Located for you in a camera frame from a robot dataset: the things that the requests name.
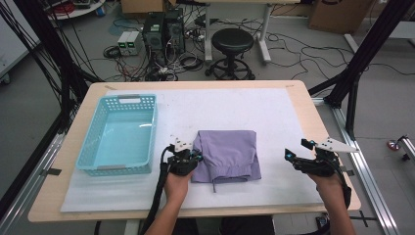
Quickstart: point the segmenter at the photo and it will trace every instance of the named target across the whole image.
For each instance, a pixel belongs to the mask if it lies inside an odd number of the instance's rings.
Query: black stool
[[[254,38],[248,32],[238,28],[225,28],[213,35],[211,44],[226,58],[211,65],[205,71],[206,76],[213,73],[218,80],[255,79],[250,67],[245,62],[235,58],[253,47]]]

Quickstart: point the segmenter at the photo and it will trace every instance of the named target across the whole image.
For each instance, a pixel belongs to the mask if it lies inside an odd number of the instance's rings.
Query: teal plastic basket
[[[150,173],[156,123],[156,95],[102,97],[76,168],[92,176]]]

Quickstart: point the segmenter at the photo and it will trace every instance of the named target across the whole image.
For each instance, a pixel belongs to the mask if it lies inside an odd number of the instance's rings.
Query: folded purple shirt
[[[200,130],[193,148],[204,160],[192,182],[226,183],[260,179],[256,133],[251,130]]]

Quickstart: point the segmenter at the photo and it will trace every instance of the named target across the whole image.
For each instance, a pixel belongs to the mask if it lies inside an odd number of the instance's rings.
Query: hand
[[[321,177],[309,174],[308,176],[317,184],[318,193],[327,210],[337,207],[341,207],[342,210],[346,209],[342,181],[338,175]]]
[[[347,213],[343,185],[339,176],[333,174],[330,177],[308,175],[317,184],[318,193],[324,202],[324,206],[330,216],[330,233],[336,235],[353,235],[353,224]]]
[[[169,173],[165,181],[164,191],[168,203],[182,205],[188,191],[188,183],[193,171],[186,176]]]

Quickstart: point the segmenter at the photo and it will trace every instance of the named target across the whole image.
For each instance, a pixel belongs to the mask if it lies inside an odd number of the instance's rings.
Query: wooden table
[[[327,130],[318,115],[309,95],[301,81],[178,81],[178,82],[103,82],[94,83],[76,115],[69,133],[58,153],[53,168],[62,170],[61,174],[48,175],[28,214],[32,222],[70,221],[70,220],[102,220],[145,218],[148,211],[98,211],[98,212],[66,212],[60,211],[69,181],[74,170],[75,161],[88,129],[97,102],[109,90],[164,90],[164,89],[221,89],[221,88],[286,88],[300,126],[307,139],[317,142],[328,137]],[[347,184],[352,188],[347,175]],[[358,210],[360,201],[354,190],[351,197],[350,210]],[[274,214],[283,212],[323,212],[321,205],[250,207],[232,209],[200,209],[182,210],[179,216],[221,216],[230,214]]]
[[[210,19],[263,19],[262,29],[256,39],[265,63],[271,62],[265,44],[269,17],[274,4],[295,4],[300,0],[197,0],[206,3],[205,61],[212,61]]]

